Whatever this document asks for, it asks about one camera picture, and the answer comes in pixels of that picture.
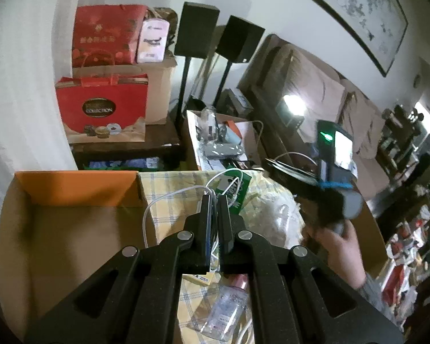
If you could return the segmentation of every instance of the person's hand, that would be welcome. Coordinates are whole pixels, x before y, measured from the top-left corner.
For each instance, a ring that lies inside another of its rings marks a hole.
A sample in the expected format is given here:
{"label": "person's hand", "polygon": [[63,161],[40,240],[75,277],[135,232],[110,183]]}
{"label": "person's hand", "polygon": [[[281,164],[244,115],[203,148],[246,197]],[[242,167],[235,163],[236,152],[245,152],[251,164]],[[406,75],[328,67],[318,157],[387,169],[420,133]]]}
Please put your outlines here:
{"label": "person's hand", "polygon": [[345,222],[343,236],[322,227],[314,230],[306,226],[304,231],[328,251],[328,266],[349,286],[358,289],[365,284],[358,238],[350,221]]}

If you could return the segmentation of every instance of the camera screen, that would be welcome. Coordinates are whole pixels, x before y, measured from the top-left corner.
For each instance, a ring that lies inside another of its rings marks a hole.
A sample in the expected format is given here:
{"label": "camera screen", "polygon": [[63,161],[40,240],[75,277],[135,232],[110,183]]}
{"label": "camera screen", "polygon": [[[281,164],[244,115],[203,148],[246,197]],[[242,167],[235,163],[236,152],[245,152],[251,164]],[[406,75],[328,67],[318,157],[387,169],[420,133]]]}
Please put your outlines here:
{"label": "camera screen", "polygon": [[352,141],[344,134],[336,131],[334,163],[341,168],[349,170],[352,161]]}

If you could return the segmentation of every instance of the framed painting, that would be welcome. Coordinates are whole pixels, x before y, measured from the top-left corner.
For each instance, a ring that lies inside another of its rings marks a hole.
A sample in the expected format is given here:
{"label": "framed painting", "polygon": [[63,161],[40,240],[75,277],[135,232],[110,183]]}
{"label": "framed painting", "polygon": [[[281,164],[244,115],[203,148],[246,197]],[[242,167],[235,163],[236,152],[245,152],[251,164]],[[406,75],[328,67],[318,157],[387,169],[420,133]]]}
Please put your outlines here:
{"label": "framed painting", "polygon": [[363,47],[384,77],[403,41],[408,20],[398,0],[314,0]]}

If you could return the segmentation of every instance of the red gift bag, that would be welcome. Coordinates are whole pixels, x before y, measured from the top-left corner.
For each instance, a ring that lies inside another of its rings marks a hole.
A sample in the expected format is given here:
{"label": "red gift bag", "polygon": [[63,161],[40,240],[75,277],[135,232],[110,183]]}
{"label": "red gift bag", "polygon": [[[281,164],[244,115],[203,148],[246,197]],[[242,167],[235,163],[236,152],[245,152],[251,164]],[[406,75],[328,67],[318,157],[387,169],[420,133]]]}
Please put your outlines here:
{"label": "red gift bag", "polygon": [[146,74],[62,78],[56,94],[69,143],[143,142],[147,92]]}
{"label": "red gift bag", "polygon": [[92,52],[98,54],[85,65],[105,65],[108,57],[99,51],[113,53],[116,64],[133,64],[147,9],[145,5],[80,6],[73,30],[73,67],[81,67]]}

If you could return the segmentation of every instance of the clear plastic bottle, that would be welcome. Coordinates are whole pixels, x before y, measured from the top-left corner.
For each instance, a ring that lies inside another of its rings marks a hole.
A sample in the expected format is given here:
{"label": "clear plastic bottle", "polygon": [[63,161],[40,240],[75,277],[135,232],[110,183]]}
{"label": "clear plastic bottle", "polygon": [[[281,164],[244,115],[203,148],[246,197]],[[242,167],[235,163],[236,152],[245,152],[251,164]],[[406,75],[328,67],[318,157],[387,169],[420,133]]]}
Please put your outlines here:
{"label": "clear plastic bottle", "polygon": [[249,295],[245,289],[248,280],[247,274],[239,274],[231,286],[220,286],[220,295],[201,329],[202,334],[220,341],[231,338],[247,305]]}

